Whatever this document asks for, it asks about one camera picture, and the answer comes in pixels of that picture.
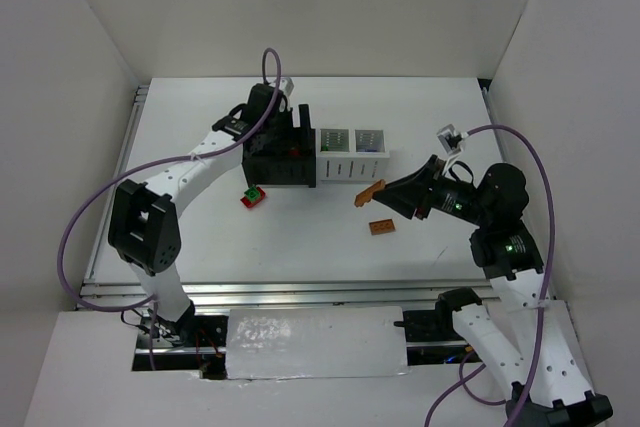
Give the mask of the orange lego plate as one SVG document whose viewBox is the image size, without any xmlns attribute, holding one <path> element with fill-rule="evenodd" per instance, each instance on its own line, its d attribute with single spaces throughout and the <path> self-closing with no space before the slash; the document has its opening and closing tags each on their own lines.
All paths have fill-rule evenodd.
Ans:
<svg viewBox="0 0 640 427">
<path fill-rule="evenodd" d="M 359 192 L 354 199 L 354 206 L 356 208 L 363 207 L 366 203 L 369 203 L 373 200 L 373 196 L 376 192 L 382 191 L 385 189 L 386 182 L 384 179 L 380 179 L 379 181 L 373 183 L 363 191 Z"/>
</svg>

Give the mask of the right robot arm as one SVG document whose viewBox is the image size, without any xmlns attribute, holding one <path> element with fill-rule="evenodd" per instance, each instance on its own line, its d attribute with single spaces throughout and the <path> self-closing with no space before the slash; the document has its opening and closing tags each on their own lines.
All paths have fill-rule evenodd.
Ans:
<svg viewBox="0 0 640 427">
<path fill-rule="evenodd" d="M 607 396 L 581 372 L 543 291 L 543 262 L 522 221 L 524 174 L 507 163 L 488 168 L 479 184 L 448 178 L 432 156 L 417 172 L 373 193 L 373 200 L 411 219 L 433 211 L 474 225 L 474 263 L 497 294 L 515 334 L 509 340 L 470 287 L 438 297 L 444 329 L 477 353 L 505 396 L 513 426 L 596 426 L 613 414 Z"/>
</svg>

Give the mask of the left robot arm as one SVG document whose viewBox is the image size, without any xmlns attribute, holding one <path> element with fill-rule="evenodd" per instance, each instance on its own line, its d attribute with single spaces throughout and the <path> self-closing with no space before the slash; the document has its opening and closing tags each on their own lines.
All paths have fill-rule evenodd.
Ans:
<svg viewBox="0 0 640 427">
<path fill-rule="evenodd" d="M 186 208 L 226 172 L 241 168 L 248 191 L 243 204 L 261 201 L 264 187 L 317 185 L 315 131 L 309 107 L 293 107 L 294 84 L 284 78 L 257 83 L 246 102 L 232 108 L 188 154 L 162 172 L 115 191 L 108 243 L 130 264 L 153 297 L 158 325 L 181 341 L 194 337 L 195 305 L 180 280 L 176 259 L 182 242 L 179 219 Z"/>
</svg>

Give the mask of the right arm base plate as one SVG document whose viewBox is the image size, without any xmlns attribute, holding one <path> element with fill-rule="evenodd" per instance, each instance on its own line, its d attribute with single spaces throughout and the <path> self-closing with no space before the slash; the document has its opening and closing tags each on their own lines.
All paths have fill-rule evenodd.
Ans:
<svg viewBox="0 0 640 427">
<path fill-rule="evenodd" d="M 434 310 L 405 310 L 403 318 L 394 326 L 404 331 L 409 344 L 425 344 L 459 341 L 460 337 L 444 329 Z"/>
</svg>

